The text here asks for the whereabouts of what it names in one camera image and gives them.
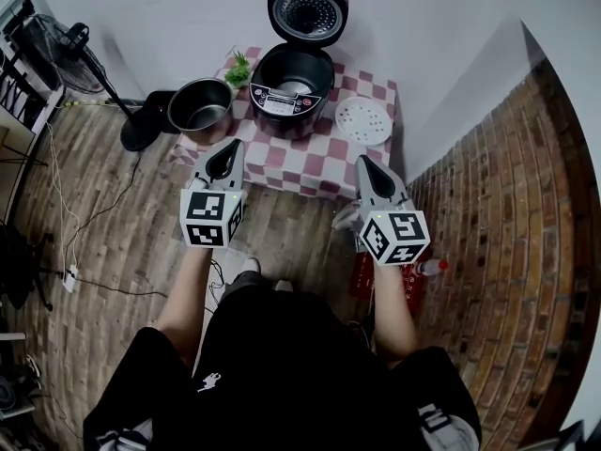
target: rice cooker lid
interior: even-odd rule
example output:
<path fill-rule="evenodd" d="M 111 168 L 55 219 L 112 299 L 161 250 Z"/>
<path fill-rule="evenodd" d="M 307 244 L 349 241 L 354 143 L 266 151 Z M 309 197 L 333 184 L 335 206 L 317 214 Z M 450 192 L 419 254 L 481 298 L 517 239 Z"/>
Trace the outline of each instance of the rice cooker lid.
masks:
<path fill-rule="evenodd" d="M 290 43 L 335 43 L 347 24 L 348 0 L 268 0 L 271 26 Z"/>

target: checkered tablecloth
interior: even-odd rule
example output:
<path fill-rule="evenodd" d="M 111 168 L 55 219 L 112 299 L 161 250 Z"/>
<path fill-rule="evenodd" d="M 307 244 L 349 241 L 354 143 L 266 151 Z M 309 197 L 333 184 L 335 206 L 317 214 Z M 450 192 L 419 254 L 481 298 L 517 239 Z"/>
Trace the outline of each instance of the checkered tablecloth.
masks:
<path fill-rule="evenodd" d="M 243 53 L 254 68 L 265 52 L 250 47 Z M 234 64 L 232 52 L 215 77 L 223 79 Z M 324 107 L 323 117 L 317 122 L 316 131 L 300 140 L 278 139 L 258 130 L 253 121 L 248 86 L 234 90 L 234 123 L 228 135 L 244 142 L 245 180 L 302 195 L 354 199 L 357 158 L 367 154 L 388 165 L 392 137 L 374 147 L 350 141 L 337 128 L 334 111 L 339 101 L 359 95 L 379 103 L 394 121 L 396 83 L 342 64 L 334 64 L 334 69 L 334 89 Z M 199 146 L 182 134 L 169 152 L 169 159 L 193 166 L 200 152 L 205 150 L 207 147 Z"/>

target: power strip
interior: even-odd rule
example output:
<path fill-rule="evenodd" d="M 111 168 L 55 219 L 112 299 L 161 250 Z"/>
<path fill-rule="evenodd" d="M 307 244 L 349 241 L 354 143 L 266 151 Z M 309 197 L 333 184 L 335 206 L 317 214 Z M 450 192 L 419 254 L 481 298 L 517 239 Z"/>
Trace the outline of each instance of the power strip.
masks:
<path fill-rule="evenodd" d="M 71 264 L 70 269 L 65 274 L 65 277 L 63 277 L 63 287 L 67 290 L 69 294 L 72 294 L 73 290 L 75 290 L 75 284 L 77 284 L 78 274 L 79 271 L 77 270 L 77 268 L 73 264 Z"/>

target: green plant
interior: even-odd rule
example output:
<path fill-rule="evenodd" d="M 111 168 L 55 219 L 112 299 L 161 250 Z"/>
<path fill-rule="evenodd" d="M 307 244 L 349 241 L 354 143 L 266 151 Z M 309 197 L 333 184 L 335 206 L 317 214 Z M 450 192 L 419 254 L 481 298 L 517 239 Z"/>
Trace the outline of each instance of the green plant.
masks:
<path fill-rule="evenodd" d="M 234 52 L 236 65 L 227 71 L 225 81 L 233 87 L 238 87 L 248 80 L 251 74 L 251 64 L 240 52 Z"/>

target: electric fan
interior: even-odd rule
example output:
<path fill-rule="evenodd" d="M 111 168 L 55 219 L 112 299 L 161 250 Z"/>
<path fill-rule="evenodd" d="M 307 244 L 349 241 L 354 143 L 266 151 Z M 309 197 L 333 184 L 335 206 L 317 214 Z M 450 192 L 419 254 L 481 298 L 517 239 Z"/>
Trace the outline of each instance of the electric fan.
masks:
<path fill-rule="evenodd" d="M 142 150 L 156 140 L 161 128 L 144 109 L 133 113 L 123 103 L 107 79 L 104 67 L 87 47 L 87 25 L 76 23 L 67 28 L 53 17 L 35 14 L 19 30 L 15 41 L 32 63 L 41 60 L 45 64 L 44 80 L 51 88 L 63 84 L 85 94 L 96 94 L 103 89 L 108 92 L 128 118 L 121 128 L 121 144 L 125 149 Z"/>

